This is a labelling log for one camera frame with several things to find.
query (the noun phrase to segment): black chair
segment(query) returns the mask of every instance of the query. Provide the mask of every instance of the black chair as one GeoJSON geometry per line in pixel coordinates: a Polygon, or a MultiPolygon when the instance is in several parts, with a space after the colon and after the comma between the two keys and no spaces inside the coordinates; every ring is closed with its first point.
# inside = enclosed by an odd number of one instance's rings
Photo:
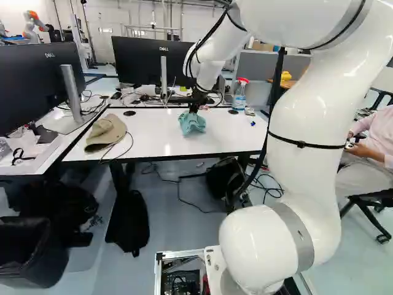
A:
{"type": "MultiPolygon", "coordinates": [[[[356,141],[366,138],[364,134],[359,134],[355,136],[356,141]]],[[[343,168],[344,165],[340,164],[339,170],[343,168]]],[[[380,244],[387,244],[392,239],[392,235],[378,222],[374,214],[367,207],[374,207],[375,212],[380,213],[387,207],[393,207],[393,189],[388,189],[381,192],[374,192],[371,194],[363,195],[352,195],[348,197],[348,204],[344,206],[340,211],[341,219],[350,211],[350,209],[357,205],[366,215],[368,220],[382,233],[376,237],[376,241],[380,244]]]]}

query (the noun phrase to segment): chair wheel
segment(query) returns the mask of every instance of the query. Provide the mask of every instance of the chair wheel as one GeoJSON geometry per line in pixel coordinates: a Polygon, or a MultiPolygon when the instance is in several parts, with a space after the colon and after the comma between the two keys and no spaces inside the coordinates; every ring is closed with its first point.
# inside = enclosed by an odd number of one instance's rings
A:
{"type": "Polygon", "coordinates": [[[381,213],[383,210],[385,210],[384,207],[379,207],[379,206],[375,206],[374,207],[374,211],[377,212],[377,213],[381,213]]]}
{"type": "Polygon", "coordinates": [[[389,243],[391,240],[390,240],[390,238],[388,238],[385,235],[379,235],[379,236],[377,236],[376,241],[378,243],[380,243],[381,245],[385,245],[385,244],[389,243]]]}

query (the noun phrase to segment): teal cloth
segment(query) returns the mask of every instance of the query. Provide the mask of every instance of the teal cloth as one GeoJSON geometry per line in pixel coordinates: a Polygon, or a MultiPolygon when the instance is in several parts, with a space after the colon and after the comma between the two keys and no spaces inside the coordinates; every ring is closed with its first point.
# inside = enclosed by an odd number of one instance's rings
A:
{"type": "Polygon", "coordinates": [[[184,112],[179,116],[180,127],[183,135],[188,135],[193,131],[204,133],[206,129],[206,120],[193,112],[184,112]]]}

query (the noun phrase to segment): black backpack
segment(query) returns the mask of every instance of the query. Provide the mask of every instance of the black backpack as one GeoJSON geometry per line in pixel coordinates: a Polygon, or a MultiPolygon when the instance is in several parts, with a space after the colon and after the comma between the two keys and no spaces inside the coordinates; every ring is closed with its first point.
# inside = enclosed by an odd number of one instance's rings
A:
{"type": "Polygon", "coordinates": [[[246,175],[234,157],[222,159],[206,170],[206,183],[217,200],[228,198],[232,202],[233,194],[245,181],[246,175]]]}
{"type": "Polygon", "coordinates": [[[80,226],[93,217],[99,204],[88,191],[61,181],[28,184],[23,188],[20,217],[46,217],[65,247],[88,246],[91,233],[80,226]]]}
{"type": "Polygon", "coordinates": [[[125,253],[138,257],[149,237],[149,215],[142,194],[131,191],[130,196],[118,197],[105,242],[116,243],[125,253]]]}

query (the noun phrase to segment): plastic bottle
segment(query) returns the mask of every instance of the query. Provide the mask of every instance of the plastic bottle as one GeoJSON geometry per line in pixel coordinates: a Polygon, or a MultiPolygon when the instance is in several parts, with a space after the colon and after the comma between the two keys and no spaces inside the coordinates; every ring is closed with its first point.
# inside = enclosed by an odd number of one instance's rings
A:
{"type": "Polygon", "coordinates": [[[246,78],[239,78],[240,87],[236,90],[235,96],[233,97],[232,109],[234,111],[244,111],[246,107],[246,85],[250,81],[246,78]]]}

